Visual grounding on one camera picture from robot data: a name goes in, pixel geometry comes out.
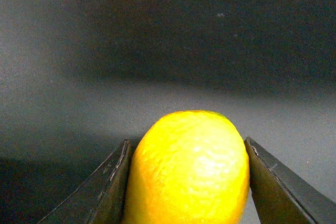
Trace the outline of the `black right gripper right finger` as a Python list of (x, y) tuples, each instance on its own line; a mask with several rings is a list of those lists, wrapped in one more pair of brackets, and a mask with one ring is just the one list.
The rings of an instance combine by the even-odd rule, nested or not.
[(335, 223), (335, 202), (252, 138), (244, 143), (252, 198), (261, 223)]

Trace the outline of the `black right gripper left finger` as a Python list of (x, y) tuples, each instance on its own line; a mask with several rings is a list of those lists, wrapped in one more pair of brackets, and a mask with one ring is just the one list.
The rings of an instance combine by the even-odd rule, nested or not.
[(131, 142), (124, 140), (39, 223), (121, 223), (131, 157)]

